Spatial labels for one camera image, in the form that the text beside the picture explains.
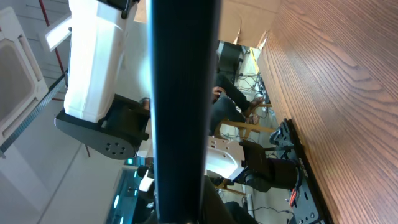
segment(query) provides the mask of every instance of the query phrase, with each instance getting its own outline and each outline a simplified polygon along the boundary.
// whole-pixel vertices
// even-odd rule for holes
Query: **light fixture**
[[[113,208],[116,208],[118,206],[118,202],[119,202],[119,195],[117,195],[116,198],[114,199]]]
[[[72,16],[70,13],[63,16],[57,22],[54,22],[44,31],[43,45],[48,48],[49,51],[54,50],[62,41],[64,41],[71,32],[69,27],[72,26]]]

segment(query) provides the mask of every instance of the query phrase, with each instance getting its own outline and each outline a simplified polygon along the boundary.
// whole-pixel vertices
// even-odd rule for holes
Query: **white floor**
[[[260,51],[257,49],[254,49],[254,58],[258,58]],[[244,62],[243,66],[241,68],[240,73],[243,75],[255,75],[257,74],[256,66],[254,64],[253,57],[250,54],[246,54],[244,56]],[[246,78],[244,80],[238,80],[236,82],[236,86],[238,88],[250,88],[255,84],[255,79],[253,78]],[[247,92],[244,91],[244,94],[246,95],[247,99],[251,101],[255,97],[254,92]],[[269,127],[269,128],[277,128],[279,124],[277,123],[277,120],[275,118],[275,114],[272,111],[272,109],[269,110],[268,114],[265,113],[263,108],[258,108],[257,109],[257,114],[261,117],[259,124],[264,127]],[[238,135],[238,130],[234,127],[223,125],[220,129],[221,133],[227,135],[227,136],[237,136]],[[250,141],[254,141],[259,143],[262,147],[274,147],[269,143],[269,136],[270,133],[254,133],[251,132],[249,135]],[[230,187],[235,190],[242,191],[242,185],[240,184],[235,184],[233,187]],[[291,208],[289,207],[289,203],[286,202],[286,199],[288,199],[289,195],[287,190],[284,189],[270,189],[267,193],[262,193],[258,192],[257,190],[253,190],[251,187],[246,187],[246,193],[247,194],[252,194],[253,196],[253,208],[260,208],[260,207],[270,207],[274,208],[278,211],[281,210],[290,210]],[[243,196],[234,194],[231,192],[225,192],[222,191],[219,193],[220,197],[226,202],[230,201],[235,201],[242,205],[242,199]],[[292,215],[289,213],[277,213],[272,209],[265,209],[261,208],[259,210],[256,210],[254,212],[254,218],[262,224],[285,224],[288,223],[289,220],[292,218]]]

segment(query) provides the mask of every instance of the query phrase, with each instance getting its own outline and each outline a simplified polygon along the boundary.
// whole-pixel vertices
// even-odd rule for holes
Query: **wooden table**
[[[398,223],[398,1],[284,0],[259,68],[335,223]]]

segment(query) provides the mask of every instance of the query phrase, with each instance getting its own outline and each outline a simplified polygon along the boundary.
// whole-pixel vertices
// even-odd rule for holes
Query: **red pipe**
[[[43,12],[44,21],[45,21],[45,23],[46,23],[46,25],[48,27],[48,26],[50,26],[50,22],[49,22],[49,18],[47,17],[47,13],[45,12],[43,0],[39,0],[39,4],[40,4],[40,8],[42,9],[42,12]],[[63,70],[61,57],[60,57],[60,54],[58,53],[58,49],[57,48],[55,48],[55,55],[57,56],[58,63],[60,64],[61,72],[64,73],[65,71]]]

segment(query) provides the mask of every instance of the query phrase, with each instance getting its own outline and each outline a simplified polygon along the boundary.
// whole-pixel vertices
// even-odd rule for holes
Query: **cardboard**
[[[218,39],[258,48],[270,30],[281,0],[222,0]],[[138,4],[136,22],[146,22],[146,1]]]

